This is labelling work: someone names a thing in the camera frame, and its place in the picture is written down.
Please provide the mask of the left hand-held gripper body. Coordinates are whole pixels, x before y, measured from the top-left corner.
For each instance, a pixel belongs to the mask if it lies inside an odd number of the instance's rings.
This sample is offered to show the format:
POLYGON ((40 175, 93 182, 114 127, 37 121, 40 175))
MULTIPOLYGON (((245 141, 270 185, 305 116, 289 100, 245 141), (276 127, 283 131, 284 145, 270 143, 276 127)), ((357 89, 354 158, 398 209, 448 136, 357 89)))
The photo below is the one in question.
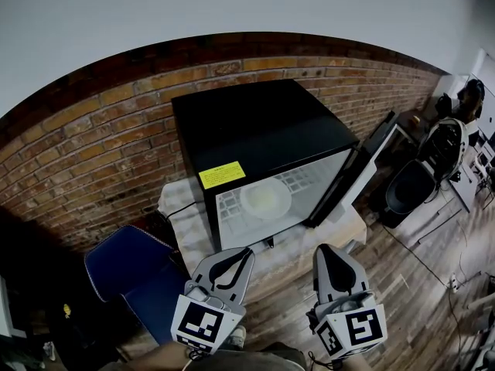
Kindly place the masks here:
POLYGON ((195 281, 186 282, 171 325, 172 339, 205 355, 214 354, 244 317, 244 306, 195 281))

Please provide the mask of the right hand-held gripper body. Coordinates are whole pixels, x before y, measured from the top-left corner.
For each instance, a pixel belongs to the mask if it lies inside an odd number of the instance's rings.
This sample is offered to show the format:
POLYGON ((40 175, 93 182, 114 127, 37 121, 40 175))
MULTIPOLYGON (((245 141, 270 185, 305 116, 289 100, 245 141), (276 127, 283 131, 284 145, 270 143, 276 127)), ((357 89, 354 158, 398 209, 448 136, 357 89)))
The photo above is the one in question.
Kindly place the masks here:
POLYGON ((316 305, 307 315, 331 360, 369 351, 387 339, 384 306, 376 303, 372 291, 316 305))

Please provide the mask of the white round plate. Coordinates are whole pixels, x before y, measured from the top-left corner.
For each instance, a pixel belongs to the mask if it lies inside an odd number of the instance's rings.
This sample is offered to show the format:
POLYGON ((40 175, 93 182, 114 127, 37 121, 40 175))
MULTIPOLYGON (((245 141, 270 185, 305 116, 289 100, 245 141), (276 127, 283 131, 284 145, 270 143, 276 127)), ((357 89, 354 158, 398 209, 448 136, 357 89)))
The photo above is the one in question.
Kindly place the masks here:
POLYGON ((262 220, 274 220, 290 210, 292 195, 281 180, 268 178, 242 187, 240 201, 250 215, 262 220))

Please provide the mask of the black mini fridge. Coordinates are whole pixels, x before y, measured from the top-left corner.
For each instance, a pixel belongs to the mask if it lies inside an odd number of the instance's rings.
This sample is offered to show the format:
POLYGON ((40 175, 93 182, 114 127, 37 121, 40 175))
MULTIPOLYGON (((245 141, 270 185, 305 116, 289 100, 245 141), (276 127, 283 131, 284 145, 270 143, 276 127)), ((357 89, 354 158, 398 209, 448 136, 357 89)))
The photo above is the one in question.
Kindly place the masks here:
POLYGON ((272 240, 299 224, 314 228, 334 210, 345 210, 366 184, 364 169, 396 119, 390 112, 361 141, 294 80, 174 97, 172 110, 193 196, 204 205, 215 251, 272 240), (270 236, 220 235, 219 195, 324 158, 331 159, 336 177, 305 220, 270 236))

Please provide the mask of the person's left white shoe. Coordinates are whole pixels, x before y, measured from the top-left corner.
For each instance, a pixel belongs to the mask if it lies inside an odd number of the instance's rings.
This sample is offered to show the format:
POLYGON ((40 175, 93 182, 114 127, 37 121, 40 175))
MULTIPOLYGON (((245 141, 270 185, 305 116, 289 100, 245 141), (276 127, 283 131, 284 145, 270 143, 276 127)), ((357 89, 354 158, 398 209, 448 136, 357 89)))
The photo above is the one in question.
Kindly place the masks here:
POLYGON ((243 325, 238 325, 229 335, 226 345, 230 350, 242 350, 246 337, 246 328, 243 325))

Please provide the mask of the low table with beige tablecloth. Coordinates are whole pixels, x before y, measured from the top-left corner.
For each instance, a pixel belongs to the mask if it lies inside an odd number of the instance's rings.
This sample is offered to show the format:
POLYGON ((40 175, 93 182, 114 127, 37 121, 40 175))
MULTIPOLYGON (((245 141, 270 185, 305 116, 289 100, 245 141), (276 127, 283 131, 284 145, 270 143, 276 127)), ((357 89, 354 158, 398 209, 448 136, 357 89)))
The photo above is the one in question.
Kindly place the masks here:
MULTIPOLYGON (((163 186, 158 210, 169 217, 179 251, 190 274, 199 262, 214 253, 204 205, 193 204, 193 193, 187 179, 163 186)), ((249 304, 291 284, 312 270, 316 247, 328 243, 344 248, 348 243, 366 243, 367 226, 351 206, 334 221, 330 216, 315 229, 294 226, 274 236, 274 246, 256 243, 251 248, 255 262, 244 297, 249 304)))

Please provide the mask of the person's dark trousers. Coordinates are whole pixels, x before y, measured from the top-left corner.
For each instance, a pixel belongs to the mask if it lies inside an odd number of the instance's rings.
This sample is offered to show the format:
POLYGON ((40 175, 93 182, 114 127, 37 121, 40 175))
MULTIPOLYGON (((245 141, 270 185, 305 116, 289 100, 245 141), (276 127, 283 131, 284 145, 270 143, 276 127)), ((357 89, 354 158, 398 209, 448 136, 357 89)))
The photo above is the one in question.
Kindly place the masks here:
POLYGON ((301 351, 275 342, 256 352, 219 350, 191 360, 183 371, 307 371, 307 364, 301 351))

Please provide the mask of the blue padded chair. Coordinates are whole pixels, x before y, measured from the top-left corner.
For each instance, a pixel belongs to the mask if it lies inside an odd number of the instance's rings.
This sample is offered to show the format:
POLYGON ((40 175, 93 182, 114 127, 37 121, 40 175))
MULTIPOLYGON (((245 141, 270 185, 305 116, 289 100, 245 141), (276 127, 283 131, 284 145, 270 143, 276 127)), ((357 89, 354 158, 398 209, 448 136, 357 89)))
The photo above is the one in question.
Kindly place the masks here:
POLYGON ((153 235, 127 225, 84 256, 97 296, 104 302, 123 297, 158 344, 172 340, 176 304, 189 280, 172 253, 172 247, 153 235))

